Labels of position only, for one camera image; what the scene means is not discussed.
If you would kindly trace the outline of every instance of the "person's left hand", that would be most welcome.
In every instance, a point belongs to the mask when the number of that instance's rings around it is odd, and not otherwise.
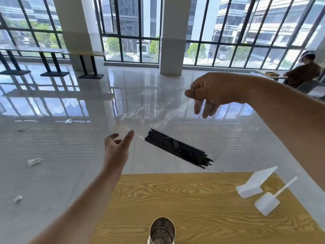
[[[116,175],[119,179],[129,157],[129,147],[134,136],[134,131],[129,131],[123,140],[116,139],[118,136],[118,133],[114,133],[105,139],[103,170],[105,173]]]

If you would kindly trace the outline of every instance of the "glossy floor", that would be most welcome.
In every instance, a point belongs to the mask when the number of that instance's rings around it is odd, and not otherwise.
[[[123,173],[206,172],[147,142],[150,128],[205,151],[209,171],[258,171],[278,165],[284,182],[325,228],[325,193],[247,104],[221,106],[207,119],[184,96],[204,71],[159,75],[158,69],[107,67],[101,80],[0,75],[0,239],[26,243],[63,212],[102,167],[104,138],[133,129]],[[67,119],[72,123],[65,124]],[[27,160],[42,162],[28,167]],[[22,200],[14,203],[21,195]]]

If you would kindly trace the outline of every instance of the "person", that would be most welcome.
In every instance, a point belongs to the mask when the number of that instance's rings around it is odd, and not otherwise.
[[[305,51],[299,58],[299,62],[303,62],[304,65],[283,74],[283,76],[287,77],[286,82],[289,86],[297,88],[301,84],[313,80],[320,75],[321,67],[314,62],[315,54],[314,50]]]
[[[197,78],[185,95],[195,99],[194,112],[214,115],[231,102],[248,103],[278,136],[291,154],[325,190],[325,104],[291,87],[252,75],[206,73]],[[86,244],[94,234],[123,167],[134,132],[123,140],[112,134],[105,139],[102,172],[79,198],[29,244]]]

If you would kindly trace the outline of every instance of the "white sign holder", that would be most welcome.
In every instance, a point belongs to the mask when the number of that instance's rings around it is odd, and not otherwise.
[[[250,196],[262,193],[263,190],[260,187],[263,182],[277,169],[278,167],[272,167],[255,172],[245,184],[236,187],[236,191],[242,198],[248,198]]]
[[[255,207],[264,215],[267,216],[271,211],[273,211],[279,204],[280,201],[277,196],[282,193],[288,186],[290,186],[298,177],[296,176],[290,182],[288,182],[283,188],[281,188],[276,194],[266,192],[262,197],[255,201]]]

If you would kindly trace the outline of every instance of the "black table base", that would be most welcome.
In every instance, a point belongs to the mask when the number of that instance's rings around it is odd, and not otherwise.
[[[0,74],[5,74],[5,75],[24,75],[27,73],[30,73],[30,70],[21,70],[20,66],[18,65],[18,62],[16,60],[16,58],[14,57],[14,55],[12,54],[12,52],[10,50],[6,50],[12,64],[14,64],[16,69],[11,69],[10,66],[8,65],[5,57],[3,56],[3,54],[0,52],[0,61],[2,62],[2,64],[5,66],[4,71],[0,72]]]
[[[47,59],[44,55],[43,52],[40,52],[40,56],[42,58],[42,61],[43,61],[43,64],[47,70],[47,72],[45,73],[42,73],[41,76],[52,76],[52,77],[63,77],[63,76],[66,76],[67,74],[69,74],[69,72],[62,72],[61,69],[60,69],[60,65],[59,65],[59,62],[57,60],[57,57],[55,56],[55,53],[51,53],[51,56],[52,56],[52,59],[53,59],[53,63],[57,69],[57,71],[51,71],[51,68],[47,62]]]
[[[96,68],[95,57],[94,56],[90,56],[91,64],[92,64],[93,70],[94,70],[94,74],[88,74],[87,69],[86,69],[86,65],[84,64],[83,56],[79,56],[79,57],[80,57],[80,61],[81,61],[81,65],[82,65],[83,73],[84,73],[84,75],[81,75],[79,77],[79,79],[101,79],[101,78],[104,77],[103,74],[98,74],[97,73],[97,68]]]

